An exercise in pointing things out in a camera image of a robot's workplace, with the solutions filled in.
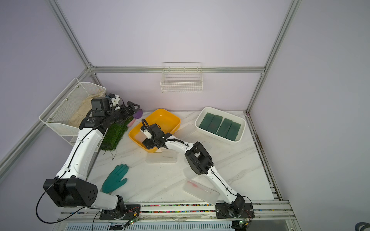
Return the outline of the green pencil case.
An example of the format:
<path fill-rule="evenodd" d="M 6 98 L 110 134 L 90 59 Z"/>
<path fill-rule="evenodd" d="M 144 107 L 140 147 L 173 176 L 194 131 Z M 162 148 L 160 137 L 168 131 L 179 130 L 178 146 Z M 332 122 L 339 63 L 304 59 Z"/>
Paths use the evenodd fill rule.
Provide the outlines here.
<path fill-rule="evenodd" d="M 223 121 L 223 117 L 219 115 L 215 115 L 214 119 L 212 120 L 210 126 L 208 127 L 207 131 L 213 134 L 216 134 L 221 123 Z"/>
<path fill-rule="evenodd" d="M 223 137 L 225 138 L 227 136 L 227 133 L 232 125 L 233 121 L 230 120 L 230 119 L 227 119 L 225 118 L 221 124 L 221 126 L 219 127 L 218 131 L 217 131 L 217 135 L 220 136 L 220 137 Z"/>
<path fill-rule="evenodd" d="M 241 128 L 241 124 L 232 122 L 225 138 L 230 141 L 235 141 L 238 136 L 240 128 Z"/>
<path fill-rule="evenodd" d="M 199 125 L 199 128 L 203 130 L 207 130 L 213 119 L 214 119 L 214 114 L 206 113 L 205 117 L 203 118 L 202 122 Z"/>

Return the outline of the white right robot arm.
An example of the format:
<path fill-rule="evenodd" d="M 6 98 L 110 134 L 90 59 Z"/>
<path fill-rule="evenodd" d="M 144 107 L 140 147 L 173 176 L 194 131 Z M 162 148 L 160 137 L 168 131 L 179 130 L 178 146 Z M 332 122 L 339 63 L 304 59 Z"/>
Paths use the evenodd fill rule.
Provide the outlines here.
<path fill-rule="evenodd" d="M 224 198 L 223 203 L 216 203 L 218 218 L 254 218 L 254 208 L 251 199 L 239 194 L 231 188 L 216 169 L 211 155 L 201 142 L 189 143 L 178 139 L 170 133 L 164 133 L 156 123 L 149 125 L 142 119 L 141 132 L 146 136 L 143 145 L 147 149 L 165 148 L 184 154 L 192 171 L 205 176 Z"/>

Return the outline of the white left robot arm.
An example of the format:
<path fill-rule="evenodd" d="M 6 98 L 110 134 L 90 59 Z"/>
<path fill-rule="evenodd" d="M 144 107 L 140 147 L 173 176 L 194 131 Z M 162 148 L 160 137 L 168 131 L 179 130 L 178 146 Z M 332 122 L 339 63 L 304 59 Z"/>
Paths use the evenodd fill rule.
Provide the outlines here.
<path fill-rule="evenodd" d="M 87 177 L 93 155 L 106 131 L 115 123 L 127 121 L 139 111 L 140 105 L 130 101 L 124 103 L 114 94 L 94 98 L 91 105 L 66 162 L 53 179 L 45 181 L 43 188 L 58 207 L 87 207 L 123 213 L 126 208 L 122 197 L 99 191 Z"/>

